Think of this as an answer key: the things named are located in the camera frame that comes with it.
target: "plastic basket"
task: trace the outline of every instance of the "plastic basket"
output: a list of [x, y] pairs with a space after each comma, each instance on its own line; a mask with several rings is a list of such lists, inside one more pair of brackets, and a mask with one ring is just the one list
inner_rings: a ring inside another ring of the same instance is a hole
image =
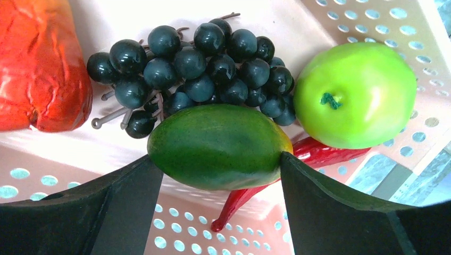
[[[202, 22], [231, 12], [229, 22], [271, 38], [276, 55], [296, 76], [316, 53], [336, 44], [379, 41], [396, 48], [416, 72], [418, 96], [406, 129], [365, 157], [325, 167], [325, 173], [349, 183], [374, 154], [384, 154], [420, 174], [451, 141], [451, 44], [436, 7], [424, 0], [229, 0], [158, 2], [72, 0], [84, 57], [108, 51], [124, 38], [145, 39], [161, 24], [190, 27], [192, 38]], [[90, 120], [120, 106], [101, 101], [107, 92], [94, 85]], [[68, 133], [25, 130], [1, 133], [0, 203], [39, 200], [109, 173], [146, 153], [146, 139], [135, 140], [120, 120], [94, 130], [90, 120]], [[306, 136], [299, 125], [284, 128], [295, 141]], [[425, 139], [415, 141], [414, 136]], [[196, 190], [164, 177], [146, 254], [290, 254], [293, 245], [276, 183], [249, 201], [219, 234], [209, 229], [227, 192]]]

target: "plastic fruit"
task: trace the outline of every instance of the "plastic fruit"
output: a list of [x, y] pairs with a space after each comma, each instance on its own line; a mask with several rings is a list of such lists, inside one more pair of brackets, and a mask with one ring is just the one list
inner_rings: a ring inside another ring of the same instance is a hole
[[415, 74], [396, 51], [357, 42], [315, 56], [299, 76], [294, 105], [314, 139], [362, 149], [395, 137], [410, 118], [415, 96]]

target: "red chili pepper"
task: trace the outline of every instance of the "red chili pepper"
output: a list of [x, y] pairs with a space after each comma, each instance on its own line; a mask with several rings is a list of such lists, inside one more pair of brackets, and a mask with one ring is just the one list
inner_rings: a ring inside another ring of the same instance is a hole
[[[371, 148], [358, 150], [337, 149], [326, 146], [312, 137], [308, 137], [296, 142], [293, 145], [293, 154], [311, 168], [319, 168], [360, 157], [367, 153], [370, 149]], [[231, 191], [224, 207], [222, 208], [219, 218], [212, 222], [211, 230], [214, 232], [221, 231], [240, 207], [242, 207], [254, 195], [264, 190], [271, 184], [251, 189]]]

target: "basket hole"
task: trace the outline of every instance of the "basket hole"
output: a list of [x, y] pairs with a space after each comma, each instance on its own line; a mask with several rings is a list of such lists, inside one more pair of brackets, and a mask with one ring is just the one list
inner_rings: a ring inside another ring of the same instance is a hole
[[316, 0], [316, 2], [321, 5], [321, 6], [327, 6], [327, 1], [326, 0]]
[[423, 64], [430, 64], [432, 62], [431, 58], [427, 56], [417, 56], [416, 60]]
[[230, 237], [230, 242], [232, 242], [233, 244], [238, 244], [238, 239], [236, 238], [236, 237], [234, 237], [234, 236], [231, 236]]
[[419, 41], [409, 42], [409, 47], [411, 47], [412, 49], [417, 49], [417, 50], [424, 49], [424, 45]]
[[373, 10], [373, 9], [368, 9], [368, 10], [366, 10], [366, 11], [365, 11], [365, 15], [366, 15], [368, 18], [373, 19], [373, 20], [376, 20], [376, 19], [378, 19], [378, 18], [380, 17], [379, 12], [376, 11], [376, 10]]
[[423, 69], [423, 73], [427, 74], [427, 75], [432, 75], [432, 76], [436, 76], [438, 75], [437, 70], [431, 69], [431, 68], [424, 68]]
[[395, 19], [405, 19], [407, 12], [402, 8], [393, 8], [390, 10], [390, 15]]
[[39, 200], [45, 198], [46, 196], [48, 196], [48, 195], [43, 193], [43, 192], [36, 192], [36, 193], [33, 193], [30, 196], [30, 200], [32, 200], [32, 201], [39, 201]]
[[170, 208], [169, 209], [169, 213], [174, 216], [174, 217], [178, 217], [179, 216], [179, 211], [177, 211], [175, 208]]
[[449, 96], [449, 92], [448, 91], [444, 91], [444, 90], [436, 90], [436, 94], [437, 94], [437, 96], [444, 96], [444, 97], [448, 97]]
[[443, 87], [445, 85], [445, 83], [440, 80], [430, 80], [429, 83], [436, 87]]
[[385, 40], [385, 44], [391, 48], [398, 47], [398, 43], [393, 40]]
[[182, 232], [182, 227], [179, 224], [177, 224], [177, 223], [172, 223], [171, 228], [176, 233], [181, 233]]
[[0, 198], [14, 198], [19, 194], [19, 190], [11, 185], [5, 185], [0, 187]]
[[412, 139], [415, 142], [422, 142], [426, 139], [426, 134], [423, 132], [416, 132], [412, 135]]
[[435, 126], [438, 126], [439, 123], [440, 123], [440, 121], [439, 121], [437, 118], [435, 118], [435, 117], [427, 118], [427, 119], [424, 121], [424, 124], [425, 124], [427, 127], [429, 127], [429, 128], [433, 128], [433, 127], [435, 127]]
[[387, 147], [391, 147], [391, 146], [393, 146], [394, 144], [395, 144], [395, 141], [394, 141], [393, 139], [390, 139], [390, 140], [388, 140], [388, 141], [386, 141], [386, 142], [383, 143], [383, 145], [384, 145], [384, 146], [387, 146]]
[[191, 213], [189, 213], [189, 212], [186, 212], [186, 213], [185, 213], [185, 218], [186, 218], [187, 220], [194, 220], [194, 216], [193, 216]]
[[274, 228], [275, 228], [275, 230], [281, 230], [281, 229], [282, 229], [282, 223], [276, 222], [276, 223], [274, 224]]
[[265, 249], [266, 249], [267, 251], [270, 251], [270, 250], [271, 250], [271, 247], [269, 246], [268, 243], [263, 243], [263, 246], [265, 246]]
[[213, 236], [211, 235], [210, 231], [208, 231], [208, 230], [204, 230], [203, 231], [203, 235], [208, 240], [211, 240], [213, 238]]
[[174, 242], [174, 248], [178, 251], [184, 251], [185, 250], [185, 244], [180, 241], [180, 240], [176, 240]]
[[340, 166], [338, 167], [338, 173], [341, 175], [345, 175], [348, 173], [348, 168], [346, 166]]
[[364, 25], [356, 25], [355, 30], [357, 30], [360, 33], [367, 33], [368, 28], [366, 28]]
[[390, 33], [390, 29], [388, 29], [384, 25], [377, 25], [376, 26], [376, 31], [381, 33], [381, 34], [384, 34], [384, 35]]
[[243, 238], [241, 241], [243, 242], [244, 246], [249, 247], [249, 241], [246, 238]]
[[197, 230], [196, 230], [195, 228], [193, 228], [193, 227], [189, 227], [189, 228], [188, 228], [188, 233], [189, 233], [191, 236], [197, 236]]
[[30, 176], [30, 172], [24, 168], [14, 168], [10, 171], [10, 175], [14, 179], [25, 179]]
[[357, 38], [352, 37], [352, 36], [348, 37], [348, 41], [349, 41], [350, 43], [356, 43], [356, 42], [358, 42]]
[[76, 186], [81, 185], [79, 182], [70, 182], [68, 183], [68, 189], [75, 188]]
[[347, 32], [349, 32], [349, 27], [347, 27], [345, 25], [338, 25], [338, 30], [340, 30], [343, 33], [347, 33]]
[[193, 243], [191, 245], [191, 250], [194, 252], [194, 254], [201, 254], [202, 253], [202, 248], [197, 243]]
[[410, 119], [416, 118], [418, 116], [418, 111], [417, 110], [413, 110], [412, 114], [410, 115]]
[[55, 186], [58, 184], [58, 179], [52, 175], [45, 175], [41, 178], [41, 183], [45, 186]]
[[218, 240], [220, 242], [225, 242], [226, 241], [226, 238], [224, 237], [224, 235], [220, 234], [220, 233], [216, 234], [216, 238], [218, 238]]
[[339, 18], [338, 14], [333, 11], [327, 12], [327, 16], [333, 20], [338, 20], [338, 18]]
[[345, 11], [345, 16], [350, 20], [355, 20], [358, 17], [357, 13], [350, 10]]
[[164, 229], [165, 225], [164, 225], [164, 221], [160, 220], [160, 219], [155, 219], [154, 220], [154, 226], [156, 228], [158, 228], [159, 230]]
[[162, 238], [161, 236], [157, 236], [154, 240], [155, 246], [160, 248], [160, 249], [164, 249], [166, 248], [166, 239]]
[[404, 157], [409, 157], [409, 156], [411, 156], [413, 154], [413, 149], [410, 146], [404, 146], [404, 147], [401, 148], [401, 150], [399, 152]]
[[416, 29], [414, 27], [411, 27], [410, 25], [403, 25], [400, 28], [401, 33], [407, 35], [407, 36], [412, 36], [414, 34], [416, 34]]
[[254, 241], [253, 242], [254, 243], [254, 246], [257, 248], [257, 249], [260, 249], [260, 243], [259, 242], [257, 242], [257, 241]]

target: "apple stem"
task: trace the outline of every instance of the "apple stem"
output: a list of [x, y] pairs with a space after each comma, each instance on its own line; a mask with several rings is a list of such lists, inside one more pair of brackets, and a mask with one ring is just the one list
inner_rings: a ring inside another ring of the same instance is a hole
[[342, 103], [337, 102], [331, 93], [324, 93], [323, 97], [321, 98], [321, 104], [325, 105], [327, 103], [329, 103], [330, 107], [334, 110], [343, 105]]

